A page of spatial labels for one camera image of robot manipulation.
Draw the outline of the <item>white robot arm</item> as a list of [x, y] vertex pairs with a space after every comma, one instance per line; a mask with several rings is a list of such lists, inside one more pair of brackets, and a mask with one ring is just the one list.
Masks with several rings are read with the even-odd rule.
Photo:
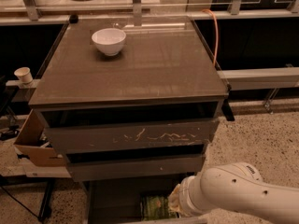
[[299, 189], [265, 183], [260, 172], [245, 162], [184, 178], [169, 195], [168, 206], [185, 217], [224, 209], [273, 224], [299, 224]]

